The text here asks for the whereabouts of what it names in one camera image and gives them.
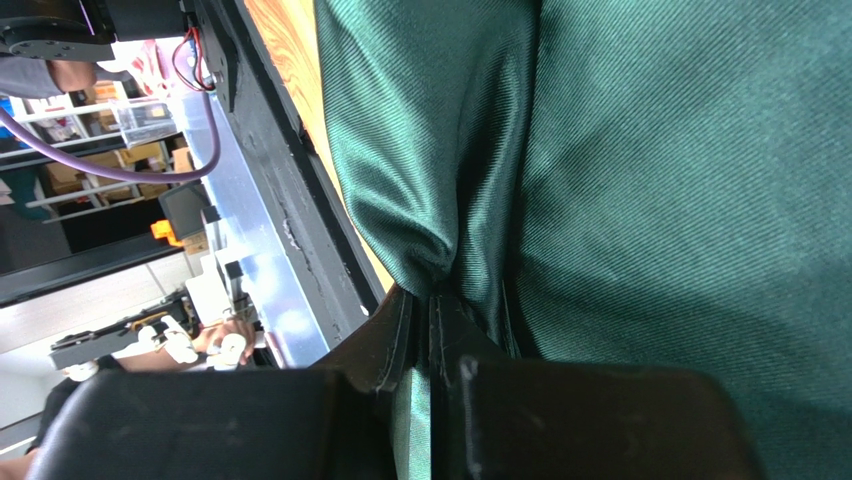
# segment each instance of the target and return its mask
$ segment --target green cloth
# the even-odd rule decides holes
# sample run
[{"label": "green cloth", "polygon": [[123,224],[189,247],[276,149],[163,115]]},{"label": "green cloth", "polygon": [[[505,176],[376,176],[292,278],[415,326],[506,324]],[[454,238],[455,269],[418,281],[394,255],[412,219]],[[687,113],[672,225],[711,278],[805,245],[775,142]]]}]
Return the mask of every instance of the green cloth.
[{"label": "green cloth", "polygon": [[710,373],[771,478],[852,478],[852,1],[316,9],[344,198],[403,288],[516,356]]}]

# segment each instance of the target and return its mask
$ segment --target person's arm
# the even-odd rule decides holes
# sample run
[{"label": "person's arm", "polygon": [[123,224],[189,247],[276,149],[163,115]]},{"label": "person's arm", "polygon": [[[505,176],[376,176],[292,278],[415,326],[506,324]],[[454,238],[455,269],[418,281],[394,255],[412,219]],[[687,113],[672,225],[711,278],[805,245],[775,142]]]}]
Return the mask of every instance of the person's arm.
[{"label": "person's arm", "polygon": [[[249,357],[251,357],[251,354],[254,351],[255,332],[252,325],[242,320],[230,319],[223,323],[205,328],[198,335],[198,338],[192,341],[192,344],[195,347],[195,351],[206,352],[211,345],[221,345],[225,336],[231,333],[238,333],[246,339],[246,349],[240,359],[240,363],[245,365],[246,361]],[[105,357],[105,360],[112,361],[112,357]],[[133,357],[116,359],[115,361],[123,370],[128,372],[169,372],[185,370],[192,366],[177,363],[171,355],[166,353],[165,350],[143,353]],[[59,413],[62,405],[73,393],[75,389],[74,385],[76,385],[76,382],[65,380],[63,383],[54,387],[51,395],[48,397],[45,410],[47,411],[50,409],[52,411],[55,410],[55,412],[53,415],[43,415],[42,422],[49,424],[53,421],[53,418],[55,418],[56,414]],[[48,424],[43,425],[44,432],[47,431],[47,427],[49,427]],[[23,457],[0,461],[0,480],[24,480],[27,471],[32,465],[33,459],[35,458],[36,452],[38,452],[38,443],[35,445],[36,447]]]},{"label": "person's arm", "polygon": [[[245,365],[254,351],[254,328],[242,321],[230,319],[218,325],[205,328],[192,341],[196,352],[205,353],[211,345],[219,346],[222,340],[231,333],[238,333],[246,339],[246,349],[240,358],[240,364]],[[175,372],[192,367],[191,364],[177,363],[165,349],[156,352],[143,353],[133,357],[116,359],[121,368],[128,372]]]},{"label": "person's arm", "polygon": [[0,461],[0,480],[24,480],[37,451],[31,450],[23,457]]},{"label": "person's arm", "polygon": [[95,84],[95,66],[86,62],[45,61],[0,56],[0,94],[48,98]]},{"label": "person's arm", "polygon": [[56,88],[66,93],[89,88],[97,82],[95,64],[89,62],[50,60],[47,70]]}]

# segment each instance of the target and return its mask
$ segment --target cardboard box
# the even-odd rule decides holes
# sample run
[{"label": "cardboard box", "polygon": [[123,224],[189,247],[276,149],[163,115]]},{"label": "cardboard box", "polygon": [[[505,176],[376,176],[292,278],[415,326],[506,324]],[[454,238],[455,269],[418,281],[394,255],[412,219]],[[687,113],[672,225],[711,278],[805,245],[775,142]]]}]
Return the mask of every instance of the cardboard box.
[{"label": "cardboard box", "polygon": [[56,195],[65,195],[66,193],[79,192],[83,189],[83,182],[54,182],[51,180],[50,187]]},{"label": "cardboard box", "polygon": [[139,192],[145,197],[145,200],[152,200],[160,196],[165,191],[168,191],[168,185],[152,185],[142,183],[139,185]]},{"label": "cardboard box", "polygon": [[109,80],[96,83],[92,87],[92,91],[94,92],[96,103],[108,102],[118,98],[118,90],[116,90],[115,84]]},{"label": "cardboard box", "polygon": [[105,110],[103,112],[98,112],[98,123],[101,124],[101,128],[103,128],[107,132],[115,132],[121,128],[118,125],[118,121],[112,114],[112,111]]},{"label": "cardboard box", "polygon": [[47,173],[50,174],[51,185],[55,186],[61,183],[76,182],[80,171],[59,162],[54,162],[47,164]]},{"label": "cardboard box", "polygon": [[119,157],[117,151],[112,152],[104,152],[98,153],[96,155],[89,155],[88,157],[83,157],[84,160],[87,160],[92,163],[97,163],[98,165],[103,165],[104,167],[110,168],[119,168],[121,167],[121,162],[119,162]]},{"label": "cardboard box", "polygon": [[174,143],[175,143],[175,150],[177,150],[177,149],[179,149],[179,148],[186,148],[186,147],[188,147],[188,146],[189,146],[189,145],[187,145],[187,143],[186,143],[186,139],[185,139],[185,138],[183,138],[183,135],[181,135],[181,136],[179,136],[179,137],[175,138],[175,139],[174,139]]},{"label": "cardboard box", "polygon": [[187,255],[194,255],[210,249],[210,245],[207,242],[207,234],[204,232],[190,235],[184,238],[182,242],[183,251],[186,252]]},{"label": "cardboard box", "polygon": [[175,159],[175,173],[191,172],[195,170],[192,166],[192,154],[189,148],[178,148],[172,151]]},{"label": "cardboard box", "polygon": [[86,105],[94,105],[95,103],[97,103],[97,102],[95,102],[95,88],[94,87],[84,88],[83,90],[80,90],[80,91],[83,92],[83,96],[86,97]]},{"label": "cardboard box", "polygon": [[121,160],[125,165],[148,160],[152,157],[157,158],[163,163],[163,152],[160,150],[159,143],[148,143],[131,149],[122,149],[118,151],[118,154],[121,156]]},{"label": "cardboard box", "polygon": [[[100,185],[102,187],[122,182],[121,180],[115,180],[115,179],[106,178],[106,177],[97,177],[97,179],[98,179],[98,185]],[[115,203],[115,202],[121,202],[123,200],[130,200],[131,198],[133,198],[133,190],[131,190],[130,187],[123,187],[123,188],[117,188],[115,190],[108,190],[106,192],[99,193],[98,195],[103,197],[105,200],[107,200],[110,203]]]}]

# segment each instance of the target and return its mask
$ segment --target metal rack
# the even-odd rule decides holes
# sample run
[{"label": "metal rack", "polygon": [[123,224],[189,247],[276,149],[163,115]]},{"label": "metal rack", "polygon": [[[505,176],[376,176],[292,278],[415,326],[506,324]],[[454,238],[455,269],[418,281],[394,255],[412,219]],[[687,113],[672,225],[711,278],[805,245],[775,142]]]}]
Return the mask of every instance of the metal rack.
[{"label": "metal rack", "polygon": [[[126,98],[126,93],[124,92],[124,87],[121,86],[121,82],[114,82],[116,84],[116,90],[119,94],[120,98]],[[36,113],[36,114],[24,114],[21,115],[19,112],[26,112],[26,107],[24,106],[24,102],[20,98],[9,97],[9,100],[12,102],[12,108],[15,111],[15,120],[24,126],[27,130],[29,130],[34,135],[40,136],[38,131],[32,126],[33,123],[41,121],[41,120],[50,120],[54,118],[70,118],[76,127],[77,133],[80,138],[74,140],[68,140],[65,142],[58,142],[52,144],[55,148],[63,148],[70,147],[73,145],[79,145],[83,143],[95,142],[99,140],[106,140],[110,138],[121,137],[121,132],[108,132],[101,135],[91,135],[89,134],[89,130],[86,128],[86,125],[83,123],[80,118],[81,115],[98,113],[103,111],[111,110],[112,106],[109,103],[99,103],[96,105],[85,105],[82,107],[74,107],[74,108],[63,108],[61,110],[57,110],[54,112],[45,112],[45,113]],[[15,150],[14,152],[6,152],[0,153],[0,159],[4,158],[15,158],[24,155],[28,155],[33,153],[35,150],[32,148],[25,148],[21,150]]]},{"label": "metal rack", "polygon": [[[164,170],[166,172],[172,172],[172,158],[169,156],[168,148],[166,147],[165,142],[158,142],[160,147],[161,155],[163,156],[163,164]],[[119,157],[119,162],[121,163],[122,168],[130,169],[133,168],[132,165],[124,165]],[[83,179],[83,190],[77,192],[66,193],[64,195],[56,195],[53,197],[46,197],[44,195],[44,190],[41,188],[39,184],[39,188],[36,189],[36,200],[27,202],[27,208],[40,208],[45,206],[51,206],[57,203],[62,203],[70,200],[75,200],[81,197],[87,197],[89,202],[91,202],[94,208],[85,210],[82,212],[71,213],[68,215],[58,215],[58,213],[54,210],[56,216],[49,218],[47,220],[42,221],[42,223],[55,223],[62,220],[67,220],[75,217],[82,217],[84,215],[89,215],[91,213],[95,213],[102,210],[107,210],[110,208],[120,207],[122,205],[130,205],[132,203],[140,202],[145,200],[145,196],[139,190],[138,182],[118,182],[112,183],[109,185],[101,185],[99,181],[99,177],[97,175],[92,175],[90,173],[85,174],[85,179]],[[122,188],[130,187],[131,198],[126,200],[119,200],[117,202],[110,202],[106,198],[102,198],[99,194],[110,192],[113,190],[120,190]]]}]

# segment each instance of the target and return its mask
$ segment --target purple cable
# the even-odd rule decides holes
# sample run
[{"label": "purple cable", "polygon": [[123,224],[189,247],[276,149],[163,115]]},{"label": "purple cable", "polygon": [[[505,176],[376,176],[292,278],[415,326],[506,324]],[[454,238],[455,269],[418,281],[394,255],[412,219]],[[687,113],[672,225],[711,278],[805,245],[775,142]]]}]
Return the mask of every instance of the purple cable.
[{"label": "purple cable", "polygon": [[86,6],[83,5],[83,0],[80,0],[80,10],[83,11],[83,18],[86,19],[86,25],[89,27],[89,34],[94,35],[95,29],[92,28],[92,21],[89,20],[89,13],[86,12]]},{"label": "purple cable", "polygon": [[82,158],[65,153],[61,150],[51,147],[44,143],[40,138],[30,133],[29,130],[16,122],[11,115],[6,113],[6,110],[0,108],[0,123],[6,126],[13,135],[21,139],[35,150],[41,152],[42,155],[56,160],[59,163],[68,165],[71,168],[76,168],[81,172],[91,173],[100,177],[122,180],[125,182],[139,183],[179,183],[191,182],[209,174],[216,168],[219,163],[219,153],[221,146],[219,145],[219,132],[216,130],[216,122],[213,119],[213,107],[210,106],[210,97],[204,93],[204,115],[207,117],[207,123],[210,125],[210,133],[213,138],[213,152],[210,155],[210,160],[207,164],[198,170],[186,173],[142,173],[128,172],[118,168],[104,167],[96,163],[87,162]]}]

